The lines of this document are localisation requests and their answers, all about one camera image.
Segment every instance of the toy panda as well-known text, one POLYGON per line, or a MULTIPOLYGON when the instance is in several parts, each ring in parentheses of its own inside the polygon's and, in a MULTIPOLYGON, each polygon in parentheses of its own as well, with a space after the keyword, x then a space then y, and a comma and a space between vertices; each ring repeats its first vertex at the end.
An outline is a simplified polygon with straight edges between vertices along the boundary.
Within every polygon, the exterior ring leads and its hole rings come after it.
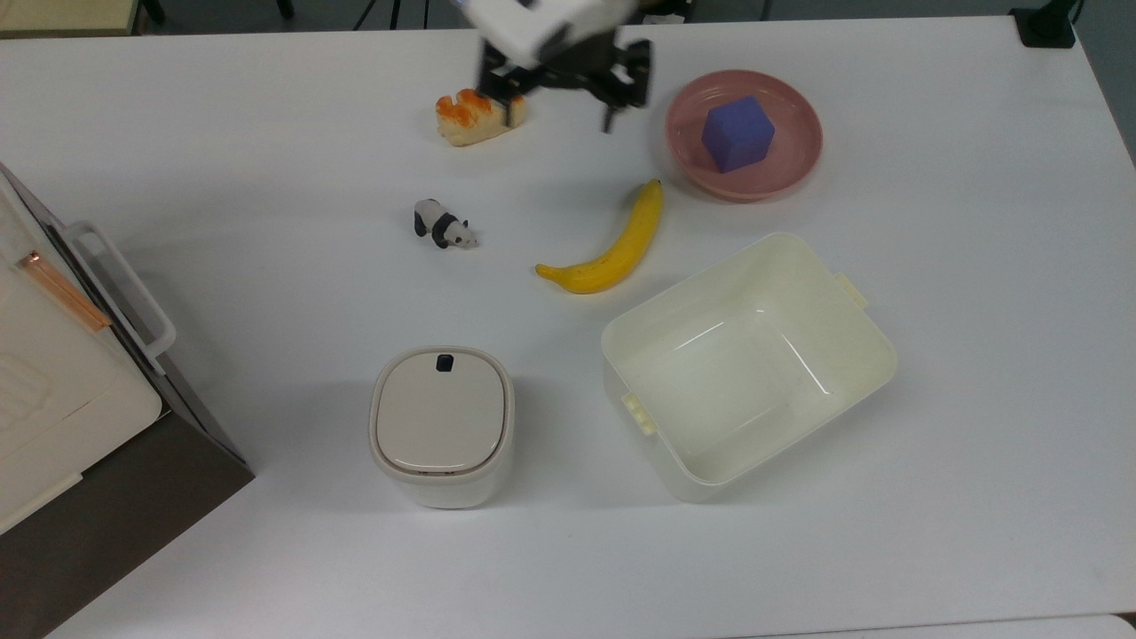
POLYGON ((461 248, 477 246, 469 221, 458 222, 437 200, 421 200, 415 205, 415 233, 425 238, 429 233, 437 248, 444 249, 451 244, 461 248))

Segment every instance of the floor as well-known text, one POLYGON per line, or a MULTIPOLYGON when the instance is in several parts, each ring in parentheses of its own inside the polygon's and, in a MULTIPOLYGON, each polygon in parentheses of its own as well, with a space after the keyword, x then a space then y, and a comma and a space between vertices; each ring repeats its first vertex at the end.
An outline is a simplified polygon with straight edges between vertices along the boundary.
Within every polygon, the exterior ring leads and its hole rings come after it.
MULTIPOLYGON (((143 34, 385 31, 468 26, 452 0, 293 0, 281 17, 273 0, 160 0, 165 24, 140 9, 143 34)), ((695 0, 691 22, 757 20, 768 2, 771 20, 1005 15, 1043 0, 695 0)), ((1086 0, 1077 23, 1104 97, 1136 158, 1136 1, 1086 0)))

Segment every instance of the white canister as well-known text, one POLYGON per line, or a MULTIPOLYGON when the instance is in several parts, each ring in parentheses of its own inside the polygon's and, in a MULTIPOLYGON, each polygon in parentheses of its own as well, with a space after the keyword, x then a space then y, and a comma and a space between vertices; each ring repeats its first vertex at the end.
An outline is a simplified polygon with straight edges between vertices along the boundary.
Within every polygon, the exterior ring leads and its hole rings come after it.
POLYGON ((424 506, 469 508, 512 466, 513 390, 481 350, 408 350, 383 368, 370 405, 370 451, 424 506))

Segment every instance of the box handle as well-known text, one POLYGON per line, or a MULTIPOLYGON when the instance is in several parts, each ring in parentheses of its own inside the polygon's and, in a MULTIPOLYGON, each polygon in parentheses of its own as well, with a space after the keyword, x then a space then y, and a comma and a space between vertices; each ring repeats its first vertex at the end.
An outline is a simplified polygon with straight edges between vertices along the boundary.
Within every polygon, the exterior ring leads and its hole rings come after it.
POLYGON ((854 301, 857 306, 859 306, 860 308, 868 308, 868 300, 864 299, 862 294, 860 294, 860 291, 855 290, 855 287, 852 285, 852 282, 850 282, 849 279, 843 273, 837 273, 834 276, 836 277, 836 283, 844 289, 844 292, 846 292, 849 297, 852 298, 852 301, 854 301))
MULTIPOLYGON (((131 265, 126 263, 126 258, 124 258, 123 254, 118 251, 118 247, 110 241, 110 238, 102 232, 102 229, 99 229, 93 222, 84 219, 74 224, 68 224, 61 234, 68 244, 73 244, 72 252, 75 254, 75 258, 83 266, 83 269, 86 271, 86 274, 92 281, 98 282, 98 277, 94 276, 94 272, 74 246, 76 240, 87 234, 94 235, 100 242, 102 242, 102 246, 107 249, 107 254, 118 264, 118 267, 123 269, 123 273, 126 274, 127 280, 134 287, 139 298, 142 302, 150 307, 150 312, 158 321, 158 330, 154 331, 153 340, 145 343, 139 338, 134 329, 131 327, 130 322, 123 322, 123 326, 131 334, 131 338, 139 345, 139 348, 142 349, 142 352, 145 354, 147 359, 149 359, 150 363, 159 372, 161 372, 157 359, 159 355, 166 352, 169 347, 174 346, 174 339, 177 337, 177 332, 174 330, 174 323, 169 321, 166 313, 160 306, 158 306, 158 302, 153 299, 153 296, 150 294, 150 291, 147 290, 145 284, 142 283, 137 273, 135 273, 134 269, 131 268, 131 265)), ((110 296, 107 294, 103 294, 103 297, 108 300, 110 298, 110 296)))
POLYGON ((651 415, 648 415, 646 408, 644 408, 643 403, 635 397, 635 393, 629 392, 624 396, 624 406, 627 407, 627 412, 632 414, 635 423, 640 425, 640 430, 643 431, 643 434, 650 435, 658 432, 659 426, 655 425, 651 415))

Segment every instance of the storage box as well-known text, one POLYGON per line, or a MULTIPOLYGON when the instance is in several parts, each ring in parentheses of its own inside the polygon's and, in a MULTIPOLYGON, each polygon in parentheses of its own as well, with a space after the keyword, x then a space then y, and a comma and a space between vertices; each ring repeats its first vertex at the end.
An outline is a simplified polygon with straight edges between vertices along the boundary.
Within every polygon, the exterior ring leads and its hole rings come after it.
POLYGON ((608 324, 608 392, 654 438, 675 497, 709 498, 892 377, 862 300, 778 233, 608 324))

